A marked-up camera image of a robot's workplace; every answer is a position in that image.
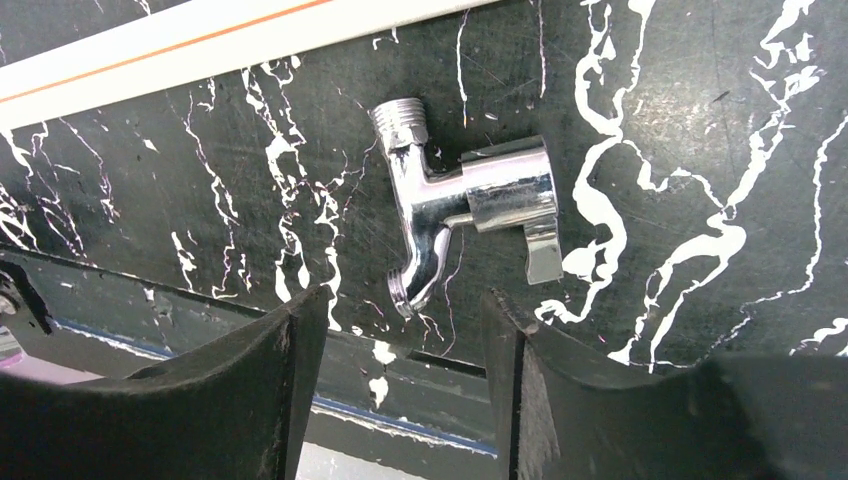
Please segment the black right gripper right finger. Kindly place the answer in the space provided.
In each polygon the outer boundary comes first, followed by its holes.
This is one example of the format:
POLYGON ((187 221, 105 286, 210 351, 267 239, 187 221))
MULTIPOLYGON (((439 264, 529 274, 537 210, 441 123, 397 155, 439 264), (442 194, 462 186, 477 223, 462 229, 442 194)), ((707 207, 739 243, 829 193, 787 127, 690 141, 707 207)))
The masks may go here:
POLYGON ((847 361, 722 354, 668 376, 622 365, 482 294, 503 479, 843 479, 847 361))

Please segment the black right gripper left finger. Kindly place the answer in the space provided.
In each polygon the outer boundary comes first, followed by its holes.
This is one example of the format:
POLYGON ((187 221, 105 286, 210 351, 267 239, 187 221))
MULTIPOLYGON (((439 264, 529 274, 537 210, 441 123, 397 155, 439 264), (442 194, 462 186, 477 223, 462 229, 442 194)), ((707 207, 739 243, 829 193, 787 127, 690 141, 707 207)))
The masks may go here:
POLYGON ((122 379, 1 378, 5 479, 292 479, 329 291, 122 379))

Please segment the chrome water faucet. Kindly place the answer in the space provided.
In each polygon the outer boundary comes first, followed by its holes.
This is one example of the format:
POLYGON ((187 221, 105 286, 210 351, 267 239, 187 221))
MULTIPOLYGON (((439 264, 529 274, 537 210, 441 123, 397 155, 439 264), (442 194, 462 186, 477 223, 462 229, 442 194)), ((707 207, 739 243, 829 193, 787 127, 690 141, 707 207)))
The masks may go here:
POLYGON ((369 112, 386 160, 407 259, 387 274, 389 297, 405 319, 425 308, 442 278, 455 228, 522 229, 530 285, 564 275, 558 199, 542 136, 464 153, 457 169, 429 165, 425 108, 417 98, 384 102, 369 112))

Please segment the white PVC pipe frame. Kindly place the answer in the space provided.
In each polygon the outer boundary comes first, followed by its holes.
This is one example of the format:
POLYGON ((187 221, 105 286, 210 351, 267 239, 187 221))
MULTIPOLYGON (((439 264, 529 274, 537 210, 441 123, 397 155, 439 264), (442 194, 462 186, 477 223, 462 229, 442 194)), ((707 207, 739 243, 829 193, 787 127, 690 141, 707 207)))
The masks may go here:
POLYGON ((477 7, 475 1, 188 1, 1 69, 14 130, 477 7))

